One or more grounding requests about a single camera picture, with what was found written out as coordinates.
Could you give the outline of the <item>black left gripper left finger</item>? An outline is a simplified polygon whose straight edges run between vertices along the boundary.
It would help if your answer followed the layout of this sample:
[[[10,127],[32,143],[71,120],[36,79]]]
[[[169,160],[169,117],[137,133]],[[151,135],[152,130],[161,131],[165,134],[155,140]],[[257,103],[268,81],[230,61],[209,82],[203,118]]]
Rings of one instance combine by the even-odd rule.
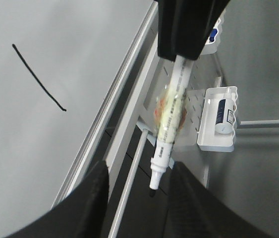
[[[56,207],[10,238],[98,238],[108,206],[109,173],[97,162],[76,189]]]

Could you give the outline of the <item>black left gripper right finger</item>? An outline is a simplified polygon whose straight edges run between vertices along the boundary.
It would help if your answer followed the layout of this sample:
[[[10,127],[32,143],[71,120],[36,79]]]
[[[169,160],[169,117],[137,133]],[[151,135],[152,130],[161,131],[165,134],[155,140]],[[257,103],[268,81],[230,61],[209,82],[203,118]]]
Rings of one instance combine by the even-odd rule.
[[[183,162],[175,162],[172,168],[168,212],[176,238],[270,237],[225,206]]]

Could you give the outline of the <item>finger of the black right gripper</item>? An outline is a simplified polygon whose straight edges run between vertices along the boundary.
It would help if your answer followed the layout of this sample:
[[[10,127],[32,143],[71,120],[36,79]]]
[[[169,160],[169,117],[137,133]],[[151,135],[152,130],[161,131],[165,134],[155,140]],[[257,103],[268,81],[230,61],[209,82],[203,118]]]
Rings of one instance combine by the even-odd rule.
[[[228,0],[159,0],[158,56],[196,60]]]

